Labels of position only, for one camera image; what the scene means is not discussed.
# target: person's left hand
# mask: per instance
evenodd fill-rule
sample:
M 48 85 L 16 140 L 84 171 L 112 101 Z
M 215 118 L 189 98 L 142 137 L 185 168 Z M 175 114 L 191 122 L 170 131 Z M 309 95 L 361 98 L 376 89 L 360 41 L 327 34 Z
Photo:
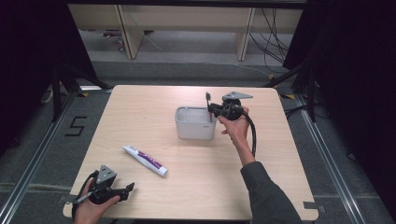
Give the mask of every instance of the person's left hand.
M 88 193 L 91 182 L 93 178 L 91 178 L 84 190 L 82 191 L 81 196 L 84 196 Z M 120 200 L 120 196 L 116 195 L 109 199 L 107 202 L 102 204 L 95 204 L 90 201 L 90 199 L 86 199 L 83 203 L 78 206 L 75 216 L 76 224 L 95 224 L 98 223 L 102 215 L 105 211 L 111 207 L 113 204 L 117 203 Z

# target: table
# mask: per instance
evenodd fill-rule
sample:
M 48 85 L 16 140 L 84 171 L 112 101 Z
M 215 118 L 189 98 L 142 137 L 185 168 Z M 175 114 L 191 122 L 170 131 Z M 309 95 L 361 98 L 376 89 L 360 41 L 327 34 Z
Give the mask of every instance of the table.
M 179 106 L 206 106 L 230 91 L 253 95 L 243 99 L 256 126 L 256 159 L 285 191 L 302 220 L 315 220 L 318 210 L 304 209 L 313 202 L 304 168 L 282 105 L 274 89 L 186 86 L 116 86 L 78 172 L 71 194 L 101 164 L 118 173 L 113 188 L 135 182 L 127 201 L 110 208 L 105 217 L 132 219 L 249 220 L 248 191 L 240 174 L 241 162 L 228 135 L 217 123 L 212 140 L 177 137 L 175 112 Z M 251 131 L 248 132 L 251 144 Z M 121 147 L 131 145 L 168 169 L 156 175 Z M 71 216 L 71 205 L 64 207 Z

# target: white container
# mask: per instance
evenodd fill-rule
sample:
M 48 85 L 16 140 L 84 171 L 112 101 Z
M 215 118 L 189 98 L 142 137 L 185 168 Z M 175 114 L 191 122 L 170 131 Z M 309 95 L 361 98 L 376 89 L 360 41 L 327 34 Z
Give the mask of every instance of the white container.
M 181 106 L 175 121 L 179 138 L 210 140 L 215 134 L 217 119 L 206 107 Z

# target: toothpaste tube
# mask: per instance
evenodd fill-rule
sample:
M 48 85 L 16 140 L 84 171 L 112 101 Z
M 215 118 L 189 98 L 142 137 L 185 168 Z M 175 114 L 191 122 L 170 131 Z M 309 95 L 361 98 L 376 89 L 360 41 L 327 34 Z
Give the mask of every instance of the toothpaste tube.
M 122 148 L 125 149 L 135 159 L 140 161 L 140 163 L 142 163 L 144 166 L 154 171 L 157 175 L 164 177 L 168 173 L 168 170 L 164 166 L 152 159 L 149 155 L 134 149 L 131 146 L 124 146 Z

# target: black sleeve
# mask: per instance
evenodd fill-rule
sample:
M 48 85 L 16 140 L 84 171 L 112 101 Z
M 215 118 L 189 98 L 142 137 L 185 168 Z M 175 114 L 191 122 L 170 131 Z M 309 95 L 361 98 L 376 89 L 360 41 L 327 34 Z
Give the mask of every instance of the black sleeve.
M 245 165 L 241 174 L 247 185 L 253 224 L 302 223 L 288 196 L 271 180 L 261 162 Z

